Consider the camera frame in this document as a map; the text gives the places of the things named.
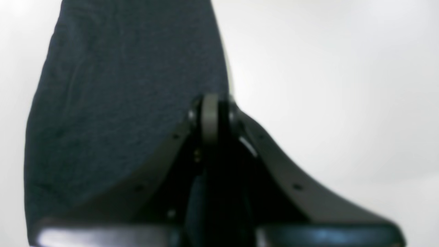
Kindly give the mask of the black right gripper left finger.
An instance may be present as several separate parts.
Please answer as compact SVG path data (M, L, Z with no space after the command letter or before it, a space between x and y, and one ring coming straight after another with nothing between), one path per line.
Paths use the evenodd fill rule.
M152 156L105 192L38 223L34 247L191 247L196 178L218 143L216 94L196 99Z

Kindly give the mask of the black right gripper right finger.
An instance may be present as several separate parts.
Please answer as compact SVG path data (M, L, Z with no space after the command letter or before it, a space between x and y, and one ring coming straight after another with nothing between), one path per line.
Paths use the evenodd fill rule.
M404 247L397 224L332 192L233 101L219 103L248 247Z

